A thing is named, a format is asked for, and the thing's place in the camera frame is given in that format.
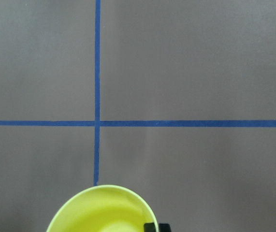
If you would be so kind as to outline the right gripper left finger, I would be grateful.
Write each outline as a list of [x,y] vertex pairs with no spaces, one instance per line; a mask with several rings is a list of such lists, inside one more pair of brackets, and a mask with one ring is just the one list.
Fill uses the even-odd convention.
[[144,232],[155,232],[155,224],[152,223],[145,223],[144,224]]

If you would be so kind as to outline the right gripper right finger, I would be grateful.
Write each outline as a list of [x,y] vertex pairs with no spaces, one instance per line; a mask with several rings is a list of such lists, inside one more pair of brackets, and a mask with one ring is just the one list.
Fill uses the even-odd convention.
[[159,224],[159,232],[171,232],[171,226],[168,223]]

